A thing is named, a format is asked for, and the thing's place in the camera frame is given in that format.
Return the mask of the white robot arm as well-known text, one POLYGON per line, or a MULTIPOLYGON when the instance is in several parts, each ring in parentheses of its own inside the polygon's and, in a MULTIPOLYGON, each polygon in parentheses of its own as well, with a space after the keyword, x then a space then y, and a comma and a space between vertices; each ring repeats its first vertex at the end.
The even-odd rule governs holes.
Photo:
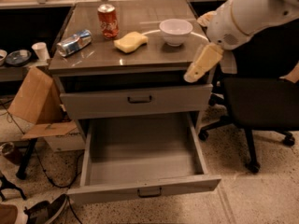
POLYGON ((299 18, 298 0, 228 0, 216 9, 206 29, 209 43, 201 45, 184 80, 197 81, 212 69, 226 50, 248 43, 268 27, 299 18))

